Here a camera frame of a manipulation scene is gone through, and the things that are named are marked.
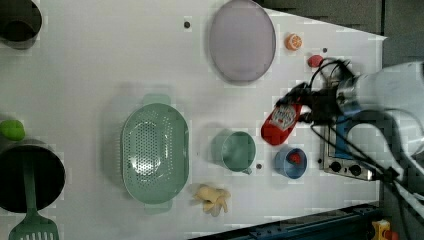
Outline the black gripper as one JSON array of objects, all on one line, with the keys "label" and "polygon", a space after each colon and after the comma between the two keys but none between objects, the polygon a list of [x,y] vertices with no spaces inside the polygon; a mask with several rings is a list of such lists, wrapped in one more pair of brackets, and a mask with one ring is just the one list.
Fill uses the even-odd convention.
[{"label": "black gripper", "polygon": [[312,90],[305,84],[297,89],[296,100],[302,106],[307,106],[310,111],[301,113],[298,117],[300,123],[315,125],[334,125],[342,112],[336,101],[335,88]]}]

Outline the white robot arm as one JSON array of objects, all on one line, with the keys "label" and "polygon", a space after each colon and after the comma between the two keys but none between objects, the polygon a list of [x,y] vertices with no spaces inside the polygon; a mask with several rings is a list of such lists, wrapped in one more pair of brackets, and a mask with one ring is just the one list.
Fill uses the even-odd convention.
[{"label": "white robot arm", "polygon": [[295,101],[310,108],[302,122],[330,125],[377,124],[388,132],[395,153],[423,152],[423,63],[392,65],[373,74],[355,76],[348,69],[336,83],[314,90],[309,83],[295,88]]}]

